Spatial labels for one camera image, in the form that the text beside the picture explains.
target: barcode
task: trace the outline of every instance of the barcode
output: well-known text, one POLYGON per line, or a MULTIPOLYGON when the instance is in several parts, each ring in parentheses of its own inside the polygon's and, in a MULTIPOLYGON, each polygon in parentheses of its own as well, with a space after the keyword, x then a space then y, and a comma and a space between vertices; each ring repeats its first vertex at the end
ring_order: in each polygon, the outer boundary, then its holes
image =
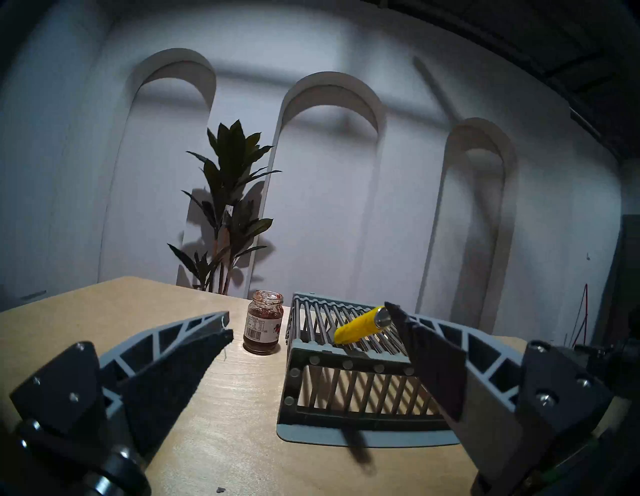
POLYGON ((250 327, 248 327, 246 329, 246 331, 244 331, 244 334, 249 338, 249 339, 255 339, 256 341, 260 341, 260 331, 254 331, 253 329, 251 329, 250 327))

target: jar label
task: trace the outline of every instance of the jar label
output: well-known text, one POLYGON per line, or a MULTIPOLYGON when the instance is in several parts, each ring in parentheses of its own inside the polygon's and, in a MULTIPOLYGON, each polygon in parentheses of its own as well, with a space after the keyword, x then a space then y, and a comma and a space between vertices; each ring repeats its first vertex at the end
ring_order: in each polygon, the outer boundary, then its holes
POLYGON ((280 319, 261 319, 251 314, 246 316, 244 335, 257 342, 274 342, 280 336, 280 319))

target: jar rim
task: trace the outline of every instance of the jar rim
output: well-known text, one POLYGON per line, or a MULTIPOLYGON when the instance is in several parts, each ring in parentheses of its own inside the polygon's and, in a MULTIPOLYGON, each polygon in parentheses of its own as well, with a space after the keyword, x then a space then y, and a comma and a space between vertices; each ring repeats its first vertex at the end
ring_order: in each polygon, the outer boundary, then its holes
POLYGON ((279 292, 269 291, 267 289, 259 289, 253 294, 253 300, 261 303, 276 305, 282 303, 282 295, 279 292))

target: wooden table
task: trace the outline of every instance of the wooden table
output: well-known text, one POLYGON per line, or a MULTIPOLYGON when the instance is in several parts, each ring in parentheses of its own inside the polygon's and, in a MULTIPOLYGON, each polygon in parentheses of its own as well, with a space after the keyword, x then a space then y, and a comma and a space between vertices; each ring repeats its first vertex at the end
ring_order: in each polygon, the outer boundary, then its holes
MULTIPOLYGON (((248 300, 125 277, 0 314, 2 420, 19 417, 9 393, 79 340, 98 355, 162 324, 228 310, 235 340, 217 357, 147 469, 156 495, 466 495, 476 468, 460 445, 369 449, 357 463, 343 447, 282 441, 276 435, 286 366, 280 351, 257 356, 242 347, 248 300)), ((287 319, 289 309, 285 309, 287 319)), ((524 349, 517 338, 501 338, 524 349)))

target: yellow foam tube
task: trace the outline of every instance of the yellow foam tube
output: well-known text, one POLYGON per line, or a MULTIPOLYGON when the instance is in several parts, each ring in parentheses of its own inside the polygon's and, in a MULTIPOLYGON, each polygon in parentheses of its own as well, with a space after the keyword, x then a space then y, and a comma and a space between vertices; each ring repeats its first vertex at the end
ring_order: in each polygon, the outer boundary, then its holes
POLYGON ((356 342, 358 339, 380 331, 374 320, 376 313, 380 308, 382 307, 376 307, 373 310, 368 311, 366 314, 356 317, 348 324, 338 327, 335 331, 333 342, 336 344, 352 343, 356 342))

